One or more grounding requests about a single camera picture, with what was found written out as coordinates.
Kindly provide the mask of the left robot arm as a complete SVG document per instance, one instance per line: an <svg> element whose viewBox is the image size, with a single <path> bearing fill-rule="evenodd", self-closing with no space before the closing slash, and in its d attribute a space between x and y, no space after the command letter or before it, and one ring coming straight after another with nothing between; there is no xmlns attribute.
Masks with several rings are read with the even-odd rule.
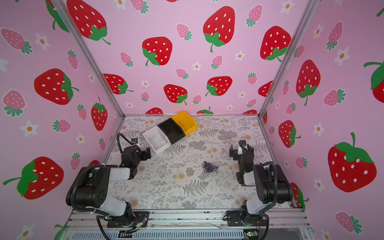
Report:
<svg viewBox="0 0 384 240"><path fill-rule="evenodd" d="M118 181L133 180L139 164L151 158L150 148L141 150L138 140L129 141L117 134L122 161L120 165L94 165L83 167L66 196L66 203L76 212L97 213L97 222L108 222L108 228L130 228L137 231L147 225L149 212L134 213L132 205L108 194L109 185Z"/></svg>

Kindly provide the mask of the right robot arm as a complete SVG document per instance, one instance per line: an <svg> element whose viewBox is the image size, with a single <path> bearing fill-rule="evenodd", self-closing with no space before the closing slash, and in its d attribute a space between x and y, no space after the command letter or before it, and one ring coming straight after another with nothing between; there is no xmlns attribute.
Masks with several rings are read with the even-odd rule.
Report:
<svg viewBox="0 0 384 240"><path fill-rule="evenodd" d="M274 162L255 164L255 150L245 140L239 148L230 147L229 156L238 162L238 183L243 187L255 187L257 195L244 201L238 211L227 211L226 221L230 227L268 225L266 212L276 204L290 202L293 190L279 165Z"/></svg>

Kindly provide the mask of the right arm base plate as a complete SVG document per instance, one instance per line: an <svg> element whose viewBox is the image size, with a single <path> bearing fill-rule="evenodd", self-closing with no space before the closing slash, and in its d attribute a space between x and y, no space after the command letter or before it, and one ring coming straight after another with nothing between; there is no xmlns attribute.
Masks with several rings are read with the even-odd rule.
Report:
<svg viewBox="0 0 384 240"><path fill-rule="evenodd" d="M230 227L266 227L269 225L268 215L250 215L240 210L227 211L222 219Z"/></svg>

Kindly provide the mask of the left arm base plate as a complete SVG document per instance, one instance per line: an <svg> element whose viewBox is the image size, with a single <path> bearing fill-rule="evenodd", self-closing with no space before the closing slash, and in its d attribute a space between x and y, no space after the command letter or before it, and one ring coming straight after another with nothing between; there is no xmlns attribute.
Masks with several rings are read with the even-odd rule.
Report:
<svg viewBox="0 0 384 240"><path fill-rule="evenodd" d="M135 211L120 217L111 217L108 220L108 228L145 228L149 220L150 212Z"/></svg>

